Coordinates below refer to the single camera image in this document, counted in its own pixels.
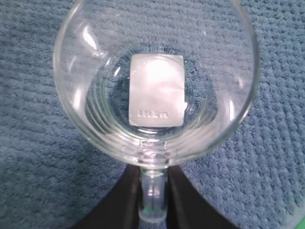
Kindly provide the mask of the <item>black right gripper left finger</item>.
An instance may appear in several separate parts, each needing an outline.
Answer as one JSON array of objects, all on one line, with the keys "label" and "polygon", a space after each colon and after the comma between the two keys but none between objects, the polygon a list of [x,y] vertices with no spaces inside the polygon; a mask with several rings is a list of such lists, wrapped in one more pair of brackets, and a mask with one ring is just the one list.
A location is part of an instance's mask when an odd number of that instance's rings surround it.
[{"label": "black right gripper left finger", "polygon": [[137,229],[140,169],[127,165],[122,176],[101,202],[82,220],[77,229]]}]

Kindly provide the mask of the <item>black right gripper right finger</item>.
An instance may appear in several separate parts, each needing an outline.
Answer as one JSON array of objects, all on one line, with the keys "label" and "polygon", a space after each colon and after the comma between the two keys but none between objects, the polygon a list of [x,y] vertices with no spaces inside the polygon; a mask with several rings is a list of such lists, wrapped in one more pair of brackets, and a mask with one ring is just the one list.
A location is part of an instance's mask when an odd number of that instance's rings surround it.
[{"label": "black right gripper right finger", "polygon": [[193,187],[180,166],[168,168],[168,229],[235,229]]}]

